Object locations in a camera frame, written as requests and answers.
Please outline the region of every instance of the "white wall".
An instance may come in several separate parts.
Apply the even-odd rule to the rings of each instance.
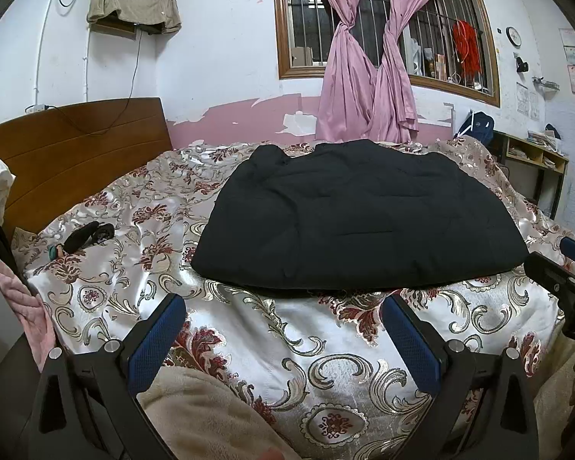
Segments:
[[[525,136],[528,129],[541,130],[516,110],[516,82],[532,86],[532,74],[540,72],[540,60],[528,13],[522,0],[485,0],[494,30],[501,82],[501,109],[435,90],[414,88],[418,100],[483,110],[494,116],[496,127]],[[158,91],[167,119],[196,121],[210,107],[245,99],[276,97],[288,93],[317,96],[320,79],[279,81],[273,0],[177,0],[184,28],[161,38],[158,48]],[[531,71],[516,73],[515,49],[504,30],[519,29],[520,49]],[[496,29],[503,30],[498,34]],[[541,119],[544,100],[539,98]]]
[[[0,19],[0,122],[23,115],[25,107],[35,103],[38,43],[48,4],[49,0],[15,0]],[[38,103],[84,101],[88,8],[89,0],[75,0],[69,9],[51,0],[40,53]],[[130,94],[137,50],[138,41],[91,34],[89,100]],[[157,96],[154,36],[142,36],[133,96]]]
[[[567,71],[559,28],[571,25],[552,0],[524,0],[537,37],[543,75],[560,85],[558,93],[547,94],[546,121],[562,136],[571,162],[568,168],[558,219],[575,231],[575,95]]]

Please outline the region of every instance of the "pink blanket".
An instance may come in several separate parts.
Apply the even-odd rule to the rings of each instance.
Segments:
[[[44,360],[56,345],[51,317],[43,301],[40,296],[30,294],[28,288],[1,259],[0,291],[23,326],[34,361],[38,370],[42,371]]]

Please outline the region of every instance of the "wooden headboard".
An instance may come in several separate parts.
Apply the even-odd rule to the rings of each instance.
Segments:
[[[0,159],[16,176],[4,213],[7,237],[16,226],[41,231],[87,196],[171,149],[160,99],[130,99],[124,111],[126,102],[78,103],[0,124]]]

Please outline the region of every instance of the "wooden shelf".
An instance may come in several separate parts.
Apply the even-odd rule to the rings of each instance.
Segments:
[[[518,161],[523,164],[536,166],[544,170],[553,171],[561,175],[565,173],[568,158],[561,156],[556,152],[548,150],[540,145],[537,145],[536,143],[532,143],[531,141],[523,140],[516,136],[508,135],[506,133],[503,133],[503,136],[505,136],[508,140],[508,143],[506,144],[507,152],[504,154],[507,159],[512,159],[514,161]],[[509,150],[512,147],[518,148],[521,151],[525,152],[527,157],[523,158],[520,156],[510,154]],[[555,164],[555,168],[546,166],[545,163],[543,162],[543,158],[548,158],[550,161],[553,161],[553,163]]]
[[[512,159],[514,161],[519,161],[520,163],[524,163],[524,164],[530,164],[531,166],[537,166],[540,167],[541,169],[547,169],[550,171],[554,171],[555,173],[560,173],[561,175],[564,174],[564,171],[560,171],[558,169],[558,166],[556,166],[556,169],[550,168],[549,166],[545,166],[545,164],[543,163],[537,163],[536,161],[531,161],[530,159],[525,159],[525,158],[521,158],[519,156],[514,156],[513,154],[507,154],[506,155],[507,159]]]
[[[509,154],[509,149],[512,147],[519,148],[526,154],[526,157],[523,158]],[[496,130],[494,131],[494,138],[489,144],[489,149],[490,152],[497,158],[497,161],[500,164],[506,165],[509,161],[515,161],[516,163],[526,164],[526,166],[531,166],[537,169],[537,183],[535,184],[535,188],[532,193],[533,197],[532,199],[529,199],[531,202],[535,202],[537,205],[539,205],[541,191],[545,181],[547,181],[547,184],[549,185],[549,182],[554,181],[555,179],[546,178],[546,175],[553,175],[557,177],[555,196],[549,212],[549,217],[554,219],[558,210],[558,205],[560,203],[564,178],[568,169],[568,158],[561,156],[552,150],[543,148],[536,143],[532,143],[528,140],[523,140],[516,136],[508,135],[507,133]],[[548,158],[550,161],[553,161],[555,168],[546,166],[543,162],[544,158]]]

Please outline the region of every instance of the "black jacket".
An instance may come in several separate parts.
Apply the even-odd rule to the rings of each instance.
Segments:
[[[390,289],[511,270],[528,255],[503,203],[441,154],[372,141],[290,158],[264,145],[218,195],[191,265],[273,289]]]

